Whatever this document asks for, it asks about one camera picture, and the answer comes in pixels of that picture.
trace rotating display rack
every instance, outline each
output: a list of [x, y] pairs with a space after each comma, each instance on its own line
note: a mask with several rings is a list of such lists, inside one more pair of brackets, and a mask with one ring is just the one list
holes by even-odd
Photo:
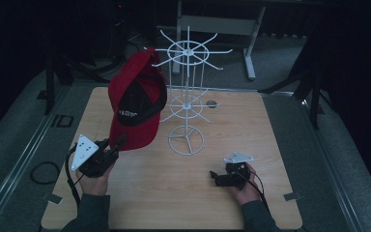
[[[201, 99], [208, 89], [203, 90], [204, 69], [208, 65], [216, 70], [222, 68], [208, 62], [211, 54], [225, 54], [232, 51], [209, 51], [205, 44], [212, 41], [217, 34], [203, 43], [191, 41], [189, 38], [189, 27], [187, 29], [186, 41], [174, 42], [168, 38], [162, 31], [162, 36], [172, 44], [167, 49], [156, 49], [157, 51], [167, 52], [168, 59], [155, 67], [167, 64], [169, 70], [172, 70], [172, 65], [177, 63], [181, 66], [182, 85], [180, 91], [174, 93], [172, 88], [172, 74], [169, 72], [169, 93], [172, 101], [169, 103], [171, 115], [161, 120], [165, 122], [175, 116], [184, 119], [184, 124], [174, 128], [168, 136], [168, 143], [173, 151], [180, 155], [194, 155], [198, 153], [204, 146], [204, 134], [196, 127], [189, 124], [189, 120], [196, 117], [201, 117], [205, 121], [211, 123], [209, 119], [202, 115], [204, 107], [217, 107], [216, 102], [203, 104]], [[196, 68], [201, 66], [201, 78], [199, 87], [195, 87]]]

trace forearm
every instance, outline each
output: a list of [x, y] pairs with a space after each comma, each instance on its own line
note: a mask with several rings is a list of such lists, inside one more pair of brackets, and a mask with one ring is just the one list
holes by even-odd
[[250, 201], [242, 205], [243, 223], [246, 232], [279, 231], [270, 212], [262, 201]]
[[97, 231], [108, 232], [110, 196], [83, 194], [76, 219], [69, 222], [62, 232]]

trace hand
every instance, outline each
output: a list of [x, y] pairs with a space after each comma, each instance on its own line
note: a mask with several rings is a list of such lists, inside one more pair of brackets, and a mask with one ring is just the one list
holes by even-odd
[[100, 177], [89, 178], [87, 176], [83, 176], [83, 174], [77, 169], [76, 177], [79, 179], [83, 176], [79, 183], [82, 187], [83, 193], [89, 195], [98, 195], [104, 196], [107, 193], [107, 186], [108, 186], [108, 177], [110, 174], [111, 169], [113, 169], [114, 163], [110, 165], [110, 167], [104, 172], [104, 174]]
[[[255, 183], [255, 170], [252, 168], [251, 165], [248, 163], [245, 163], [245, 165], [248, 167], [249, 171], [251, 171], [251, 175], [249, 176], [249, 181], [253, 183], [257, 188], [257, 184]], [[245, 186], [243, 189], [238, 190], [235, 187], [227, 187], [231, 194], [236, 198], [237, 202], [241, 205], [248, 203], [250, 201], [255, 201], [255, 200], [261, 200], [260, 193], [250, 184], [250, 183], [245, 183]]]

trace gray floor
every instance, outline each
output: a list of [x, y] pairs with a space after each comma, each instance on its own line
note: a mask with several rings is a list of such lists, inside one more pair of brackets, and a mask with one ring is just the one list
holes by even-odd
[[[141, 37], [132, 42], [140, 47], [147, 45]], [[287, 76], [304, 42], [295, 38], [259, 38], [252, 55], [255, 81], [246, 78], [239, 49], [215, 55], [211, 63], [224, 70], [207, 69], [204, 86], [248, 90], [269, 87]], [[133, 50], [129, 47], [128, 55]], [[178, 82], [178, 78], [173, 78], [173, 84]], [[311, 232], [371, 231], [371, 179], [355, 144], [339, 117], [323, 101], [325, 113], [318, 116], [320, 129], [313, 130], [307, 120], [307, 108], [290, 96], [296, 85], [280, 90], [286, 93], [264, 96], [264, 102], [292, 187], [303, 196], [298, 204], [304, 227]], [[96, 86], [101, 84], [87, 79], [77, 79], [72, 86], [57, 85], [57, 104], [50, 115], [44, 116], [44, 101], [36, 99], [44, 88], [42, 73], [25, 88], [2, 120], [0, 231], [45, 231], [41, 228], [46, 206], [42, 196], [51, 192], [54, 184], [37, 185], [30, 173], [44, 161], [62, 165]], [[56, 127], [56, 115], [72, 116], [71, 127]], [[34, 176], [40, 181], [54, 180], [56, 170], [45, 165]]]

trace wooden table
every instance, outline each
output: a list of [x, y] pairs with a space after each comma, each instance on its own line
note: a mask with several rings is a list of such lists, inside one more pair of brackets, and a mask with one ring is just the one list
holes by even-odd
[[[170, 148], [170, 131], [184, 124], [184, 119], [177, 117], [160, 123], [156, 139], [147, 147], [120, 153], [108, 189], [112, 196], [110, 228], [243, 229], [239, 206], [226, 188], [214, 185], [209, 174], [210, 170], [225, 174], [223, 159], [233, 152], [255, 158], [250, 164], [264, 183], [277, 226], [301, 227], [297, 202], [283, 196], [292, 192], [291, 184], [262, 97], [253, 92], [210, 90], [203, 103], [208, 100], [219, 103], [202, 112], [212, 122], [201, 117], [189, 121], [205, 137], [199, 153], [182, 156]], [[170, 114], [166, 106], [161, 118]], [[107, 88], [94, 89], [72, 144], [81, 133], [92, 140], [107, 138], [112, 116]], [[62, 228], [76, 216], [65, 170], [53, 193], [63, 197], [63, 202], [47, 205], [42, 220], [46, 229]]]

